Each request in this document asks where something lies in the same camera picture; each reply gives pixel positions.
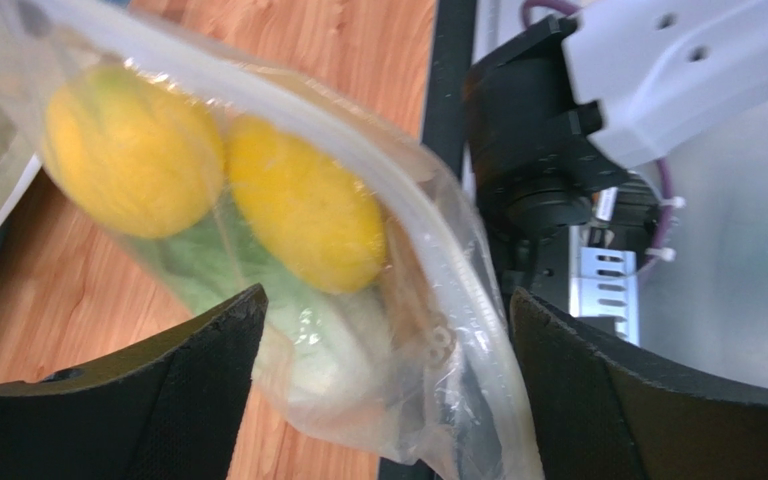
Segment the yellow lemon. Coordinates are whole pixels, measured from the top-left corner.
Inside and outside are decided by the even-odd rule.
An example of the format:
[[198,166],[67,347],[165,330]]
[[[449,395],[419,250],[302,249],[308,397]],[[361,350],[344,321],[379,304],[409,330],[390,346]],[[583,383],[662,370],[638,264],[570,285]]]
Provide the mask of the yellow lemon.
[[122,66],[61,87],[46,111],[43,156],[97,222],[141,238],[201,219],[224,184],[224,147],[207,107]]
[[239,211],[263,246],[309,285],[348,293],[385,260],[381,209],[334,159],[250,115],[230,129],[227,173]]

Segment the metal bracket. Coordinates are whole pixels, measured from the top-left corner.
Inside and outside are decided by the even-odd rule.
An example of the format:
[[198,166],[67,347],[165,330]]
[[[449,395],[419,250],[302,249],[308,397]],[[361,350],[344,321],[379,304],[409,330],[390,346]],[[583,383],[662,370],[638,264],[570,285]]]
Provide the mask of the metal bracket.
[[572,230],[570,314],[614,317],[617,336],[639,345],[635,252],[583,247],[581,229]]

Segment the wood grain surface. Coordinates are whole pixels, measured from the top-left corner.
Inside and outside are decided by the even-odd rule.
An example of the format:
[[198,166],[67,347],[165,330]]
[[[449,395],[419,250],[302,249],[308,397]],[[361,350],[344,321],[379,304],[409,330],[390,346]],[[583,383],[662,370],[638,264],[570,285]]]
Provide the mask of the wood grain surface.
[[[135,0],[330,84],[416,133],[434,0]],[[0,255],[0,383],[37,381],[188,318],[41,175]],[[228,478],[364,480],[378,459],[308,438],[254,391]]]

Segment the ziplock bag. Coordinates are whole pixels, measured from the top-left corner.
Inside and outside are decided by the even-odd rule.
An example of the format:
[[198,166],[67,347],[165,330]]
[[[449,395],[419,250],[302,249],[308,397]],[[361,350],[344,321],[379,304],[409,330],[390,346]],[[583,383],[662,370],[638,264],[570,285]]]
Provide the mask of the ziplock bag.
[[294,427],[447,480],[542,477],[482,226],[414,140],[92,0],[0,0],[0,103],[192,314],[265,287],[254,381]]

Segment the zip tie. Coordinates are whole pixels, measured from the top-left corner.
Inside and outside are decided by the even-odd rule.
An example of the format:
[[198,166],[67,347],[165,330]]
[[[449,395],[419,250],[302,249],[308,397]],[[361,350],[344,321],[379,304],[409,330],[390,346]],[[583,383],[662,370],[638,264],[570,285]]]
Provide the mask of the zip tie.
[[665,200],[662,200],[659,202],[660,207],[674,207],[675,209],[679,210],[681,208],[686,208],[686,199],[683,197],[671,197],[666,198]]
[[668,247],[648,248],[644,253],[651,257],[657,257],[663,262],[673,262],[674,259],[677,258],[677,251]]
[[611,230],[606,230],[606,237],[605,237],[606,246],[604,248],[609,248],[609,245],[612,244],[612,240],[614,239],[615,239],[615,232]]

